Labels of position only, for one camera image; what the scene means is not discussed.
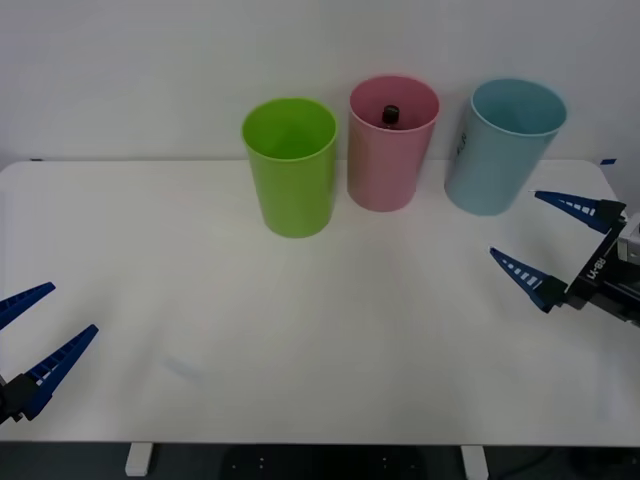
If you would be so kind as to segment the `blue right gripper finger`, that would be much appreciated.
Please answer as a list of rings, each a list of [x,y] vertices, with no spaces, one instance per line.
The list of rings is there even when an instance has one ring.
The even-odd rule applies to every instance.
[[[503,271],[544,313],[549,313],[554,307],[565,303],[566,290],[568,289],[565,282],[520,262],[495,247],[490,247],[489,253]]]
[[[569,214],[592,230],[607,234],[626,225],[623,216],[626,205],[606,199],[593,199],[561,192],[535,190],[534,197]]]

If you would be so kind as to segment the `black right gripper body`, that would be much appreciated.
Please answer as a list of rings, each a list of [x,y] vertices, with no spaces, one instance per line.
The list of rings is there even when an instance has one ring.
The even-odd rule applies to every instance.
[[[620,216],[568,287],[565,303],[581,310],[590,303],[617,319],[639,326],[639,265],[618,256],[618,237],[627,226]]]

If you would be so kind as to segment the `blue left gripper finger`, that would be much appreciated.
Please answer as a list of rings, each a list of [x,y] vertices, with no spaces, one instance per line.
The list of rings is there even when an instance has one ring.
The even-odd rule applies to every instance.
[[[3,330],[55,289],[52,282],[47,282],[3,299],[0,304],[0,329]]]
[[[14,421],[22,417],[31,421],[37,417],[98,332],[96,325],[89,325],[30,370],[12,379],[9,417]]]

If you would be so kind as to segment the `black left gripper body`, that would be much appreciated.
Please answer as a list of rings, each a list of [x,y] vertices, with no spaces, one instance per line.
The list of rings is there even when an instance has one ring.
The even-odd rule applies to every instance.
[[[10,382],[6,382],[4,379],[1,379],[1,423],[4,423],[9,419],[13,419],[15,422],[20,421],[18,390],[19,385],[17,383],[17,378]]]

